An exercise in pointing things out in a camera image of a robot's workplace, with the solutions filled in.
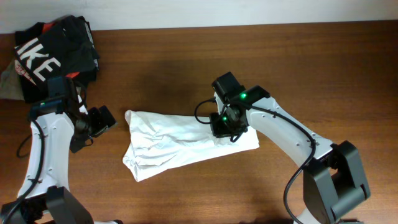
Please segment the white polo shirt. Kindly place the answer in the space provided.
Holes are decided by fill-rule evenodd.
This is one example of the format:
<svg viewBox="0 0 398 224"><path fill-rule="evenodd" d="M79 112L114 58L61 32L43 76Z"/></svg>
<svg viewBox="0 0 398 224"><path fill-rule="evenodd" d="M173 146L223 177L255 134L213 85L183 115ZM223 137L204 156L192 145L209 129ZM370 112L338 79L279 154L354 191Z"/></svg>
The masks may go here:
<svg viewBox="0 0 398 224"><path fill-rule="evenodd" d="M123 164L137 182L168 169L259 148L257 132L249 128L236 142L216 138L210 126L194 116L145 111L125 112L130 144Z"/></svg>

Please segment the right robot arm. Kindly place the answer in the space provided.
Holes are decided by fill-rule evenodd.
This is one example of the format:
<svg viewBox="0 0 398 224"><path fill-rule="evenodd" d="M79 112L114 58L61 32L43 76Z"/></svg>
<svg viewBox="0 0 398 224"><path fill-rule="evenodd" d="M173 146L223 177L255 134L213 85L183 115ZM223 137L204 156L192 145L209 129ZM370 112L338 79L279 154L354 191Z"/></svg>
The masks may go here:
<svg viewBox="0 0 398 224"><path fill-rule="evenodd" d="M230 72L212 84L218 111L210 114L217 138L237 141L249 128L268 137L297 165L284 189L284 206L294 223L340 223L341 219L370 196L368 180L358 149L349 141L336 144L318 135L289 115L260 86L241 85ZM303 176L305 209L296 216L288 192Z"/></svg>

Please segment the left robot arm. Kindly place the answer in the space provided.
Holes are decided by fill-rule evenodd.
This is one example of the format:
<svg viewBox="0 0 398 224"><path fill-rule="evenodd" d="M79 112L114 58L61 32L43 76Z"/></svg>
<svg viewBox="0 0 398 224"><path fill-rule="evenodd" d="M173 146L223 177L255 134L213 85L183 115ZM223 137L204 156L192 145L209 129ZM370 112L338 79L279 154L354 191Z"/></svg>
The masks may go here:
<svg viewBox="0 0 398 224"><path fill-rule="evenodd" d="M36 223L50 214L51 223L91 224L93 217L70 192L69 153L91 146L117 121L106 106L88 110L71 78L53 77L47 85L48 97L29 111L32 144L22 187L2 206L1 218Z"/></svg>

